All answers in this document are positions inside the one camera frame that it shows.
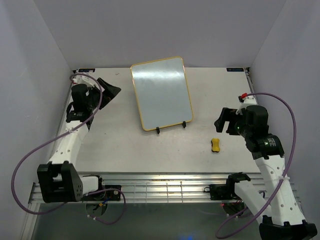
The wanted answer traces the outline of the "yellow black eraser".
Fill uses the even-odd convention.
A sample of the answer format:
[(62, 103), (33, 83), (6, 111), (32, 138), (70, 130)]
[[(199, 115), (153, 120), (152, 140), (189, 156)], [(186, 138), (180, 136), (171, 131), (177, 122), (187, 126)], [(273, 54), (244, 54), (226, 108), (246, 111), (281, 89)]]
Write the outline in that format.
[(219, 153), (220, 152), (220, 139), (219, 138), (212, 138), (211, 139), (211, 151), (213, 153)]

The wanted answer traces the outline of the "yellow framed whiteboard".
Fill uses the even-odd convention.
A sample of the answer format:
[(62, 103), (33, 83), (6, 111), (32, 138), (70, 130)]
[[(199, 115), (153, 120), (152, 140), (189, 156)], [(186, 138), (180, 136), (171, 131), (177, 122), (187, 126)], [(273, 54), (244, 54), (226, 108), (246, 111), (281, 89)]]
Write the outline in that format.
[(180, 56), (133, 64), (130, 73), (142, 129), (146, 132), (193, 121), (194, 112)]

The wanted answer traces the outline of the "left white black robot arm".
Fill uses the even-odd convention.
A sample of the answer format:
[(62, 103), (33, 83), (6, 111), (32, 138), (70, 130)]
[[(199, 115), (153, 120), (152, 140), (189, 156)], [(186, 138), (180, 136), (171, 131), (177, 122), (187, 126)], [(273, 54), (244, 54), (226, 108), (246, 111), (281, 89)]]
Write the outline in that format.
[(66, 136), (60, 141), (47, 164), (37, 168), (37, 177), (45, 203), (78, 202), (90, 194), (95, 200), (106, 195), (98, 175), (80, 177), (75, 163), (85, 136), (93, 123), (93, 113), (103, 109), (121, 88), (98, 78), (99, 86), (84, 79), (71, 88), (71, 101), (66, 109)]

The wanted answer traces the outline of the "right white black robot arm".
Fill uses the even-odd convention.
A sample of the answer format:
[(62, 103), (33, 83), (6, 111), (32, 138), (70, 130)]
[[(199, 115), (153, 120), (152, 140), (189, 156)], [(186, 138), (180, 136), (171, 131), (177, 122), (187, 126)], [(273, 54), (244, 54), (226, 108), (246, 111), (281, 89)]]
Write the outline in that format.
[(224, 107), (214, 125), (222, 132), (242, 136), (258, 166), (269, 198), (258, 193), (244, 173), (228, 176), (225, 191), (232, 198), (243, 200), (257, 216), (259, 234), (263, 240), (310, 240), (318, 233), (316, 225), (307, 222), (293, 194), (290, 180), (284, 173), (285, 158), (280, 139), (269, 133), (268, 111), (259, 105), (240, 110)]

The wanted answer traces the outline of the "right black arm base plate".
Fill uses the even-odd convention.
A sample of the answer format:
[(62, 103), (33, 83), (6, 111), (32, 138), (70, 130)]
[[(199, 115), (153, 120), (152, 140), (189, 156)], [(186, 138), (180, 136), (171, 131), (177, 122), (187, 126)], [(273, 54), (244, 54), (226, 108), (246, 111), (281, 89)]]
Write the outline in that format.
[(226, 184), (209, 184), (203, 189), (203, 192), (209, 194), (209, 198), (212, 201), (240, 200), (240, 198), (230, 190)]

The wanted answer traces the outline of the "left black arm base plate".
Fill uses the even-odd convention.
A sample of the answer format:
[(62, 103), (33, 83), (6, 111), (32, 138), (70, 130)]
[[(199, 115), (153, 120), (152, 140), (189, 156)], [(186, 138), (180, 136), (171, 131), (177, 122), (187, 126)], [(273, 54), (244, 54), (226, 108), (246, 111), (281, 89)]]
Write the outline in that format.
[(119, 201), (121, 199), (121, 194), (119, 190), (122, 189), (121, 185), (102, 185), (96, 190), (99, 193), (84, 195), (82, 201)]

